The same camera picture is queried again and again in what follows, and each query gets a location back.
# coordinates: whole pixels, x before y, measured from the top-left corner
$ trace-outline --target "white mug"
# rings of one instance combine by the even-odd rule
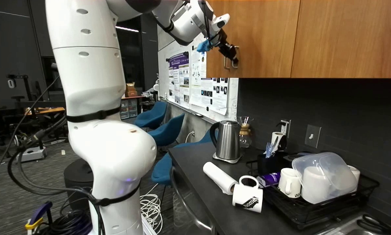
[[[301,174],[293,169],[282,169],[277,188],[289,199],[301,196]]]
[[[246,186],[243,182],[252,181],[255,186]],[[263,205],[263,190],[259,188],[259,182],[250,175],[239,178],[238,185],[233,191],[233,207],[261,213]]]

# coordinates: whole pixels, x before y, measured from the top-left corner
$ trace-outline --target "poster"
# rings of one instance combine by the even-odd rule
[[[207,58],[195,50],[166,59],[169,63],[167,100],[190,109],[197,106],[207,113],[227,113],[229,80],[207,79]]]
[[[169,63],[167,100],[175,104],[190,102],[190,59],[182,53],[166,59]]]

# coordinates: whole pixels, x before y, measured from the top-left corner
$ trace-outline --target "white cup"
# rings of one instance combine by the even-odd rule
[[[255,186],[246,186],[243,182],[252,181]],[[233,191],[233,207],[261,213],[263,205],[263,190],[259,188],[259,182],[250,175],[239,178],[238,185]]]
[[[277,188],[290,199],[301,196],[301,174],[293,169],[282,169]]]
[[[310,204],[328,200],[329,185],[316,166],[306,168],[302,177],[302,199]]]
[[[356,185],[354,185],[353,191],[352,191],[352,192],[356,192],[357,191],[357,186],[360,183],[361,171],[357,170],[356,168],[353,168],[353,166],[349,166],[349,165],[348,165],[348,168],[350,169],[350,171],[352,171],[352,174],[353,174],[353,177],[356,179]]]

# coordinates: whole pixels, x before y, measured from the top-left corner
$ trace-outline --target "cable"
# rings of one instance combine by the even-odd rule
[[[91,222],[82,212],[60,216],[47,228],[39,228],[39,235],[86,235],[91,232]]]
[[[43,92],[43,93],[34,101],[34,104],[30,106],[31,110],[35,109],[35,106],[37,106],[37,104],[40,101],[40,98],[48,92],[48,89],[50,89],[51,87],[54,87],[54,84],[55,84],[56,81],[57,81],[57,77],[56,77],[56,79],[55,79],[55,80],[46,88],[46,91],[44,91],[44,92]],[[18,130],[20,130],[21,124],[23,123],[23,121],[26,119],[26,117],[27,117],[27,113],[23,114],[23,117],[21,118],[21,121],[20,121],[18,124],[16,126],[16,128],[14,128],[12,136],[10,136],[9,144],[8,144],[8,147],[5,148],[4,153],[1,154],[1,158],[0,158],[0,166],[3,165],[4,157],[8,154],[10,147],[12,147],[12,144],[13,144],[14,136],[16,136],[16,134],[18,132]],[[12,156],[12,157],[10,157],[10,161],[9,161],[9,165],[8,165],[8,174],[9,174],[10,179],[13,181],[13,183],[17,185],[18,187],[21,187],[22,190],[30,192],[30,194],[40,195],[40,196],[54,196],[54,195],[59,195],[59,194],[63,194],[63,192],[67,192],[67,191],[69,191],[69,192],[78,192],[78,194],[84,194],[84,195],[86,195],[88,199],[89,199],[89,201],[93,204],[93,207],[94,207],[94,209],[95,209],[95,212],[97,212],[97,216],[98,216],[98,224],[99,224],[99,226],[98,226],[98,228],[99,228],[98,234],[99,234],[99,235],[105,234],[105,226],[103,226],[103,221],[102,221],[102,215],[101,215],[99,205],[97,205],[97,199],[95,199],[93,195],[90,195],[90,194],[88,194],[88,192],[85,192],[85,191],[81,191],[81,190],[76,190],[76,188],[50,188],[50,187],[40,187],[40,186],[34,185],[33,182],[30,182],[30,181],[26,178],[26,175],[25,175],[25,173],[23,173],[23,170],[22,170],[22,168],[21,168],[22,152],[23,152],[23,151],[20,151],[20,152],[17,152],[14,156]],[[31,188],[27,188],[25,185],[20,183],[20,182],[16,179],[16,177],[13,175],[13,171],[12,171],[12,165],[13,165],[13,161],[14,161],[14,158],[16,158],[17,156],[18,156],[18,166],[20,166],[20,169],[21,169],[22,177],[25,177],[26,182],[27,182],[30,186],[33,186],[33,187],[35,187],[35,188],[39,188],[39,190],[47,190],[47,191],[55,191],[55,192],[52,192],[52,194],[38,192],[38,191],[34,191],[34,190],[31,190]]]
[[[44,92],[35,100],[35,102],[31,105],[31,109],[34,109],[34,107],[37,106],[37,104],[39,102],[39,100],[43,98],[43,96],[48,93],[50,88],[54,87],[54,84],[56,83],[56,80],[57,80],[57,79],[55,79],[55,80],[46,88],[46,91],[44,91]],[[0,166],[1,166],[1,164],[3,164],[3,161],[4,161],[4,157],[8,154],[10,147],[12,147],[12,144],[13,144],[16,132],[20,130],[20,127],[21,127],[21,124],[23,123],[23,121],[26,119],[26,117],[27,117],[27,113],[23,114],[22,119],[21,119],[21,121],[18,122],[18,124],[16,126],[16,128],[14,128],[14,131],[13,131],[13,134],[12,134],[12,138],[10,138],[10,140],[9,140],[9,144],[8,144],[8,147],[5,148],[4,153],[1,154],[1,158],[0,158]]]
[[[163,229],[163,217],[161,216],[161,201],[157,195],[145,194],[140,196],[140,209],[142,217],[153,228],[156,234]]]
[[[184,143],[190,143],[191,136],[195,139],[195,132],[193,131],[191,131],[190,134],[186,135]]]
[[[51,132],[54,132],[55,130],[57,130],[59,127],[61,127],[63,124],[65,124],[65,115],[61,117],[56,123],[54,123],[51,127],[48,127],[47,130],[39,130],[38,132],[35,132],[34,135],[30,135],[26,141],[22,144],[22,148],[30,148],[34,147],[39,143],[39,140],[42,140],[44,136],[48,136]]]
[[[47,190],[47,191],[56,191],[56,192],[52,192],[52,194],[43,194],[43,192],[38,192],[38,191],[34,191],[29,187],[26,187],[25,185],[20,183],[18,179],[16,179],[16,177],[13,175],[13,171],[12,171],[12,166],[13,166],[13,161],[16,160],[16,156],[13,156],[8,164],[8,173],[9,173],[9,177],[10,179],[13,181],[14,185],[17,185],[20,188],[30,192],[30,194],[34,194],[34,195],[40,195],[40,196],[54,196],[54,195],[60,195],[60,194],[64,194],[64,192],[77,192],[77,194],[82,194],[86,196],[86,199],[91,203],[91,205],[94,207],[95,209],[95,213],[98,216],[98,224],[99,224],[99,232],[98,234],[102,235],[105,234],[105,225],[103,225],[103,221],[102,221],[102,215],[101,215],[101,208],[99,205],[97,204],[97,199],[90,195],[89,192],[86,192],[85,190],[82,188],[52,188],[52,187],[43,187],[43,186],[38,186],[35,183],[33,183],[25,174],[23,171],[23,168],[22,168],[22,154],[23,152],[18,152],[18,157],[17,157],[17,164],[18,164],[18,170],[23,178],[23,181],[33,186],[34,188],[39,188],[39,190]]]

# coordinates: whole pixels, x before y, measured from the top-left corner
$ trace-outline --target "plastic container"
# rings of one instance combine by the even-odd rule
[[[319,204],[356,191],[356,178],[343,158],[335,153],[295,158],[292,168],[302,175],[302,199]]]

